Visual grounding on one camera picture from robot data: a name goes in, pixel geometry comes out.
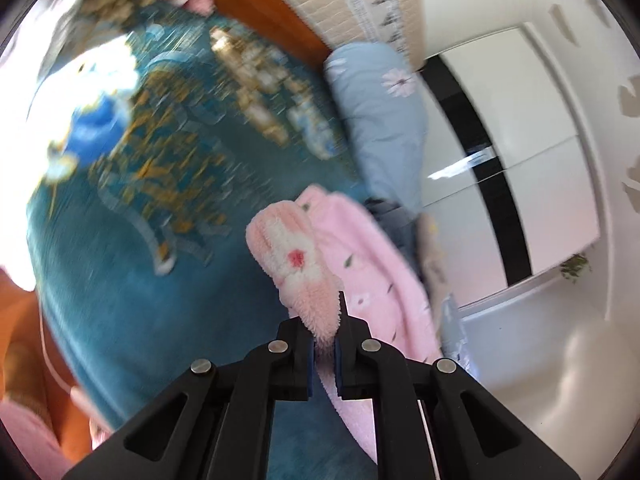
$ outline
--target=pink blanket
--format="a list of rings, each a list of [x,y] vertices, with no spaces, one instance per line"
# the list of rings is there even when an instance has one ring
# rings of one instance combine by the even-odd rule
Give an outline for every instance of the pink blanket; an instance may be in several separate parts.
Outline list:
[[[27,408],[3,400],[0,419],[16,447],[42,480],[60,480],[72,463],[62,454],[56,436]]]
[[[291,236],[284,235],[288,230]],[[324,389],[356,441],[375,460],[372,402],[338,397],[332,359],[322,351],[327,334],[337,330],[336,284],[342,282],[349,314],[367,321],[374,338],[410,359],[431,363],[442,355],[422,285],[366,209],[318,186],[308,187],[295,204],[279,202],[258,213],[246,236],[262,268],[272,278],[278,275],[274,281],[290,314],[300,316],[317,339],[321,335],[317,369]],[[315,270],[292,264],[307,259]],[[300,301],[297,291],[307,285],[312,290],[324,288],[329,297],[318,306]]]

